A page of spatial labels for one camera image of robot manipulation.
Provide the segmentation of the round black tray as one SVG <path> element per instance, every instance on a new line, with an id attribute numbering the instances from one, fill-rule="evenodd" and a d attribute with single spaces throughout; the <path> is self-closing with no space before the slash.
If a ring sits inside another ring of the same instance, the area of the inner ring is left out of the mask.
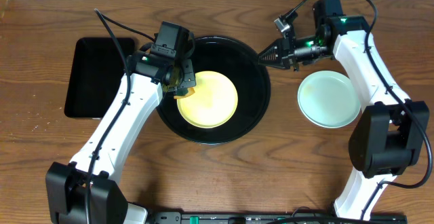
<path id="1" fill-rule="evenodd" d="M 166 95 L 157 112 L 166 126 L 187 140 L 216 145 L 241 138 L 262 119 L 271 97 L 269 74 L 247 44 L 225 36 L 204 36 L 195 40 L 191 56 L 195 72 L 216 71 L 228 77 L 238 93 L 235 114 L 216 128 L 199 128 L 182 118 L 172 95 Z"/>

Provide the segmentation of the yellow plate with sauce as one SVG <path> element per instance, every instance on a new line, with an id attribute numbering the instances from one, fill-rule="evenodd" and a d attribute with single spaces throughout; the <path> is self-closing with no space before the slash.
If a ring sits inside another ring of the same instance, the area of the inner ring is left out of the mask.
<path id="1" fill-rule="evenodd" d="M 181 116 L 198 128 L 216 128 L 235 114 L 238 93 L 234 83 L 215 71 L 195 74 L 196 86 L 187 95 L 175 96 Z"/>

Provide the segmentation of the light green stained plate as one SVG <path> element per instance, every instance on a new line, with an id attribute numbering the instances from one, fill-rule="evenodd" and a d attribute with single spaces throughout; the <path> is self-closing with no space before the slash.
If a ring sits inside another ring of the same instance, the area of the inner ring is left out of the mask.
<path id="1" fill-rule="evenodd" d="M 312 123 L 323 128 L 341 128 L 350 124 L 361 110 L 350 79 L 336 71 L 318 71 L 299 85 L 298 106 Z"/>

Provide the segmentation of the black rectangular tray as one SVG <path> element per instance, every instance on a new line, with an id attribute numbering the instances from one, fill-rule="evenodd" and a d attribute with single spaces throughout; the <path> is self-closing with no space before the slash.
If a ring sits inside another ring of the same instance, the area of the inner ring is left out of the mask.
<path id="1" fill-rule="evenodd" d="M 64 114 L 101 118 L 119 89 L 124 66 L 110 37 L 83 37 L 76 42 Z"/>

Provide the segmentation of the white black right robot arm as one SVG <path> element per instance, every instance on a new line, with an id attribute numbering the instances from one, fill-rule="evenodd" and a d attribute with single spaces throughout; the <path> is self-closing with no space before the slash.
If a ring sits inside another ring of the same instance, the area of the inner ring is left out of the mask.
<path id="1" fill-rule="evenodd" d="M 280 15 L 281 33 L 258 56 L 261 65 L 298 69 L 323 58 L 337 60 L 349 76 L 361 103 L 362 115 L 350 139 L 351 175 L 334 201 L 343 219 L 367 221 L 385 187 L 417 163 L 421 149 L 429 149 L 426 129 L 429 109 L 413 101 L 397 85 L 378 54 L 373 24 L 363 16 L 346 15 L 340 0 L 318 0 L 313 5 L 315 34 L 297 38 L 296 10 Z"/>

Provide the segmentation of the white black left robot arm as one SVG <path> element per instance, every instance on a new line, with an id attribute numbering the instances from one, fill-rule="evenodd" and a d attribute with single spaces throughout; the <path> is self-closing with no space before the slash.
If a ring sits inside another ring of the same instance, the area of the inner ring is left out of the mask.
<path id="1" fill-rule="evenodd" d="M 68 164 L 45 176 L 52 223 L 145 223 L 148 210 L 130 203 L 118 184 L 149 115 L 166 93 L 189 96 L 196 84 L 193 32 L 162 22 L 155 41 L 123 57 L 117 94 L 90 139 Z"/>

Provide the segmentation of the yellow green scrub sponge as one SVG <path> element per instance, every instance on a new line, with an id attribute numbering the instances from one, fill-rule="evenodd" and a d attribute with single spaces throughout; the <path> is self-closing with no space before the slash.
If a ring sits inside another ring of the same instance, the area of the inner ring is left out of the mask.
<path id="1" fill-rule="evenodd" d="M 174 99 L 187 98 L 195 93 L 194 87 L 181 88 L 174 93 Z"/>

